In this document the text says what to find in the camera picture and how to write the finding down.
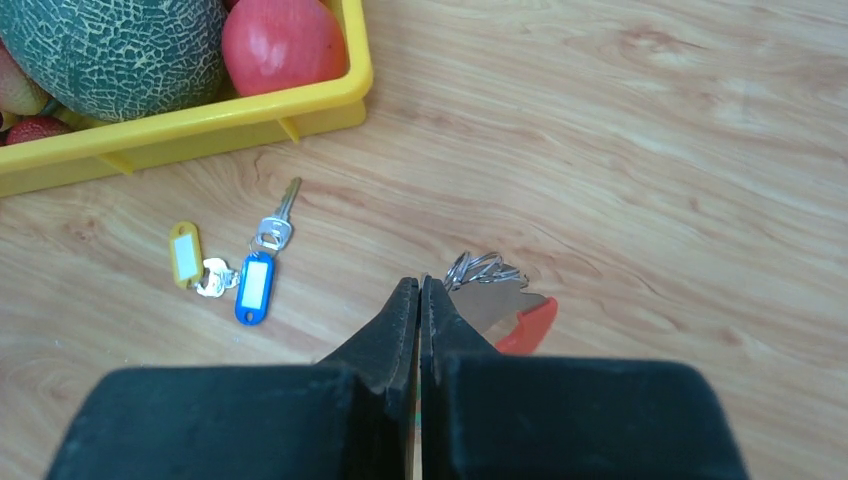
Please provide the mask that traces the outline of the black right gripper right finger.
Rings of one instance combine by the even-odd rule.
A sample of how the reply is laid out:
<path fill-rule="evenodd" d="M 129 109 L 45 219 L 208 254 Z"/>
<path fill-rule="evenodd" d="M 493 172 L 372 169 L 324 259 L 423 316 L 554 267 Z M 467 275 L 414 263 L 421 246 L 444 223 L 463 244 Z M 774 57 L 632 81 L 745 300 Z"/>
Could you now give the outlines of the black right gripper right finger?
<path fill-rule="evenodd" d="M 425 277 L 427 479 L 745 479 L 721 403 L 670 361 L 497 352 Z"/>

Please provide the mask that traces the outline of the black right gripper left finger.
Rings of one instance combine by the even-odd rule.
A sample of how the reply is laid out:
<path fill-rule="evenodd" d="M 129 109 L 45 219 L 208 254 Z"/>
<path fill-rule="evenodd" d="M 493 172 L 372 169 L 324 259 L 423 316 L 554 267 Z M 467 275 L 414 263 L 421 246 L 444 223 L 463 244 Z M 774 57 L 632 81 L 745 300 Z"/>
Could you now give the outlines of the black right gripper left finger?
<path fill-rule="evenodd" d="M 125 368 L 73 417 L 51 479 L 408 479 L 420 287 L 312 365 Z"/>

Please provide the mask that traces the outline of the silver key blue tag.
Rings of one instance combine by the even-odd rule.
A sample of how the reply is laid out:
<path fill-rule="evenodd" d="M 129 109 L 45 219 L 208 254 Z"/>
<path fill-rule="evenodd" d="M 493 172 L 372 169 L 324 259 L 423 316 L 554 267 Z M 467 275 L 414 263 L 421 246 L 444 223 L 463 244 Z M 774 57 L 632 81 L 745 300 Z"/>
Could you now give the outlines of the silver key blue tag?
<path fill-rule="evenodd" d="M 290 212 L 302 179 L 295 177 L 285 190 L 281 203 L 263 218 L 249 241 L 235 301 L 235 318 L 243 325 L 255 326 L 267 316 L 275 279 L 276 258 L 288 245 L 294 231 Z"/>

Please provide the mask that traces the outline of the silver key yellow tag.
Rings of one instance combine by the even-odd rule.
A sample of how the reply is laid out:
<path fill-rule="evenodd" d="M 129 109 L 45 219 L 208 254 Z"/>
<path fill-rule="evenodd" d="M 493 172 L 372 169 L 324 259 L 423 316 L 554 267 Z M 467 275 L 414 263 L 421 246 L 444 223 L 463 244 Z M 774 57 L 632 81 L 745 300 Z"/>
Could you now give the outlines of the silver key yellow tag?
<path fill-rule="evenodd" d="M 217 257 L 205 258 L 197 227 L 188 221 L 176 223 L 169 233 L 172 275 L 182 289 L 194 289 L 206 298 L 219 298 L 240 283 L 240 274 Z"/>

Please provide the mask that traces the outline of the yellow plastic fruit tray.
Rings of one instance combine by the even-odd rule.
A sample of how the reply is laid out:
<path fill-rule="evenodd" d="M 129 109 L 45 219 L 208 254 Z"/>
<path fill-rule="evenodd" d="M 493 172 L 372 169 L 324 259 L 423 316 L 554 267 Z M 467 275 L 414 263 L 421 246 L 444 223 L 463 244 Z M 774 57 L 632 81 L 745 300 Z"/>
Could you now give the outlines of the yellow plastic fruit tray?
<path fill-rule="evenodd" d="M 4 197 L 346 129 L 366 119 L 373 84 L 364 5 L 329 1 L 345 35 L 349 70 L 339 79 L 238 97 L 224 83 L 215 102 L 114 125 L 65 108 L 73 127 L 60 135 L 1 149 Z"/>

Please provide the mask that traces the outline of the pink red apple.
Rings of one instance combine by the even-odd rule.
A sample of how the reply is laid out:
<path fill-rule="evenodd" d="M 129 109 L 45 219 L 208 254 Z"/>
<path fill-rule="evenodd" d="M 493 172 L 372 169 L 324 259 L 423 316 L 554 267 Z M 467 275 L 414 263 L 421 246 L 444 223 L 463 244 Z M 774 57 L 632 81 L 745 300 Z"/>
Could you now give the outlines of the pink red apple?
<path fill-rule="evenodd" d="M 223 28 L 222 53 L 242 97 L 335 80 L 348 70 L 340 23 L 314 0 L 235 3 Z"/>

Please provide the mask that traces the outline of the green netted melon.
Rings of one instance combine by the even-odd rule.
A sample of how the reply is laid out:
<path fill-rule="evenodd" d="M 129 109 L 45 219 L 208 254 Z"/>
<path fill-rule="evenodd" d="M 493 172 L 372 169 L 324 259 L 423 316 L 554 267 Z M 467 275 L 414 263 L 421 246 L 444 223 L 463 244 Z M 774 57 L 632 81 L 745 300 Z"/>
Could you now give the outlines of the green netted melon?
<path fill-rule="evenodd" d="M 65 107 L 115 123 L 213 100 L 226 16 L 220 1 L 4 1 L 1 39 Z"/>

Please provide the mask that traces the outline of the red cherry bunch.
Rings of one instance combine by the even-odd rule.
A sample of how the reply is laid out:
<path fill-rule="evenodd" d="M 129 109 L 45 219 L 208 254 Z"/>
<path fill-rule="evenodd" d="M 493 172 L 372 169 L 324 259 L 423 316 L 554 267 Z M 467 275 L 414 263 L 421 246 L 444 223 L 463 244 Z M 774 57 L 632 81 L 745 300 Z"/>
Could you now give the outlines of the red cherry bunch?
<path fill-rule="evenodd" d="M 1 145 L 71 133 L 72 127 L 52 113 L 56 106 L 1 44 Z"/>

